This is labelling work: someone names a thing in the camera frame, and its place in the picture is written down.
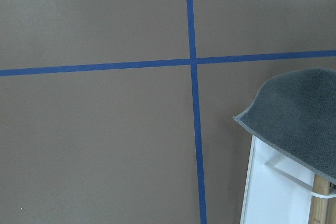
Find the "dark grey cloth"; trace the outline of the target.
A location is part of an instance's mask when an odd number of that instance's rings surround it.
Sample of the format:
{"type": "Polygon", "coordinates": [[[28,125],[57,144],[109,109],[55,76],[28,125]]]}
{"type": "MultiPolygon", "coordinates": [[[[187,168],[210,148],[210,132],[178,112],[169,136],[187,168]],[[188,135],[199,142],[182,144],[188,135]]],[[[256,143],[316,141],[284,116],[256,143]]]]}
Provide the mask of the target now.
{"type": "Polygon", "coordinates": [[[335,71],[274,76],[234,121],[272,148],[335,183],[335,71]]]}

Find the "white rack base tray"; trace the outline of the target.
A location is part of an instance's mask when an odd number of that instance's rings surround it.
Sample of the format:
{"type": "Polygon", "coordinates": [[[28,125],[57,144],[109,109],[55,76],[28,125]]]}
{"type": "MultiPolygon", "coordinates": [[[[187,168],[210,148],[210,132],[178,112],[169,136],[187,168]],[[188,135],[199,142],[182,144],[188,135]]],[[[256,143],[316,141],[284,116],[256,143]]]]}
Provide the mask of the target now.
{"type": "MultiPolygon", "coordinates": [[[[253,136],[241,223],[308,223],[312,196],[265,166],[279,154],[278,169],[313,186],[314,172],[253,136]]],[[[326,223],[335,223],[335,198],[329,199],[326,223]]]]}

